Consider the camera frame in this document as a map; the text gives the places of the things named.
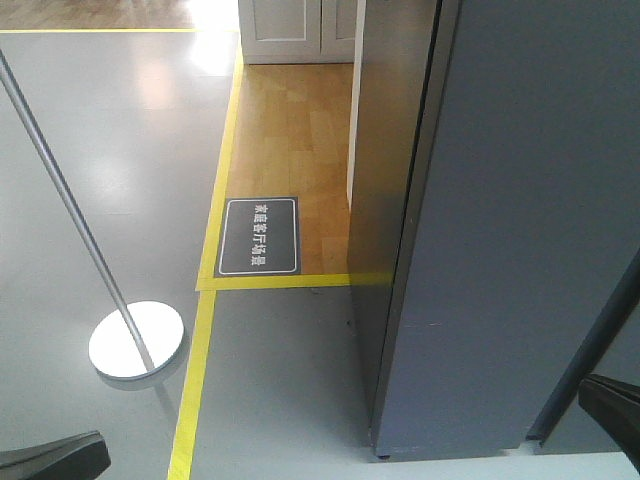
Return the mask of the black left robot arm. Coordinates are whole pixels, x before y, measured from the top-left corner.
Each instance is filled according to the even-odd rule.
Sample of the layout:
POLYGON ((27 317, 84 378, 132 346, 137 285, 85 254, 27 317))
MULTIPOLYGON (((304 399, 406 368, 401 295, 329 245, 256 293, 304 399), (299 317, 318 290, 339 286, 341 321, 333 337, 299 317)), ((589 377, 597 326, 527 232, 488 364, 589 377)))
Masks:
POLYGON ((1 452, 2 479, 96 479, 110 466, 99 431, 1 452))

